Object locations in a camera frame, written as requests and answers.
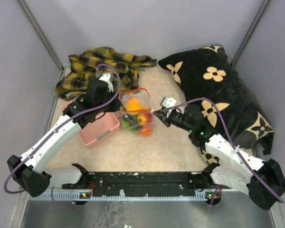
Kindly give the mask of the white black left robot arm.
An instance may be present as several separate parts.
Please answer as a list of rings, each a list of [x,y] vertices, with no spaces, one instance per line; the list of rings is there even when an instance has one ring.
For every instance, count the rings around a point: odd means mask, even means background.
[[[105,73],[93,79],[86,93],[67,106],[57,123],[34,146],[21,156],[9,157],[9,177],[30,196],[37,197],[53,186],[74,184],[82,189],[89,184],[89,176],[80,165],[54,169],[47,169],[47,165],[70,138],[96,121],[99,114],[119,109],[113,77]]]

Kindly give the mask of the yellow-orange toy peach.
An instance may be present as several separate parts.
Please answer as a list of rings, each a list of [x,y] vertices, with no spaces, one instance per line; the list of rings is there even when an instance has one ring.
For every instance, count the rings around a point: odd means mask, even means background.
[[[135,97],[130,97],[126,101],[125,109],[128,112],[141,110],[141,108],[142,108],[141,102]]]

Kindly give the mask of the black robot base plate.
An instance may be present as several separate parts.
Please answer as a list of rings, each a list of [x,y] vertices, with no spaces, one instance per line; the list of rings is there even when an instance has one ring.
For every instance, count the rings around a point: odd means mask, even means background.
[[[94,197],[178,197],[213,189],[217,184],[205,172],[85,172],[77,183],[63,184],[65,190],[91,190]]]

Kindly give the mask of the clear orange-zipper zip bag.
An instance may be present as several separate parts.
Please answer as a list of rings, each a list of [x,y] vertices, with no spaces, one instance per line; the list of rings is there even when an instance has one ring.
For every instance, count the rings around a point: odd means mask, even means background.
[[[126,109],[125,109],[126,101],[130,97],[135,97],[141,102],[141,105],[142,105],[141,110],[132,111],[132,112],[126,111]],[[134,115],[137,118],[137,115],[139,113],[143,113],[143,112],[149,112],[151,114],[153,113],[153,110],[150,107],[150,94],[149,94],[148,90],[145,88],[141,87],[141,88],[137,88],[137,89],[134,89],[131,91],[121,91],[119,94],[119,100],[122,104],[122,106],[120,108],[120,112],[119,112],[119,120],[120,120],[121,124],[122,124],[122,115],[124,115],[124,114]],[[154,121],[154,117],[153,117],[152,122],[149,125],[141,126],[138,124],[138,126],[135,128],[126,128],[123,126],[123,124],[122,124],[122,126],[130,132],[140,134],[139,133],[140,130],[142,130],[148,126],[152,127],[153,121]]]

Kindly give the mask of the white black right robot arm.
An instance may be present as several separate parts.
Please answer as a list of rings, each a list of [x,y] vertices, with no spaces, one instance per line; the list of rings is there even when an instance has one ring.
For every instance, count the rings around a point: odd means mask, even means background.
[[[154,111],[166,127],[174,125],[189,132],[189,139],[196,147],[224,160],[229,166],[211,164],[203,175],[203,184],[208,188],[224,185],[250,197],[261,209],[270,210],[276,203],[283,203],[285,177],[279,163],[250,155],[234,147],[214,128],[207,124],[197,105],[186,106],[184,113],[162,107]]]

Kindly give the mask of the pink plastic basket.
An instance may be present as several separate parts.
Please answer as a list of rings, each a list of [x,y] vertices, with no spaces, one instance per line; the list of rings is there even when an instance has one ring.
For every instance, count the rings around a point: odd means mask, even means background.
[[[106,113],[93,123],[88,123],[79,133],[84,146],[93,148],[120,130],[120,122],[114,113]]]

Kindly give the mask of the red toy fruit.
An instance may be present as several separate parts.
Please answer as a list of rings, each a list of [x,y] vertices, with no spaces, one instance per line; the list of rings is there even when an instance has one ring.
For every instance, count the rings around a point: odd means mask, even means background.
[[[137,115],[137,122],[141,126],[149,125],[153,120],[152,114],[149,112],[139,113]]]

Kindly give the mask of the red toy cherry bunch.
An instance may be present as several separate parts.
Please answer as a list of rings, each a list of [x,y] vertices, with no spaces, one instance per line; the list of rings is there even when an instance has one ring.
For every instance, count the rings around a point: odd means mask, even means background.
[[[137,118],[134,115],[122,115],[122,124],[126,128],[135,128],[138,126]]]

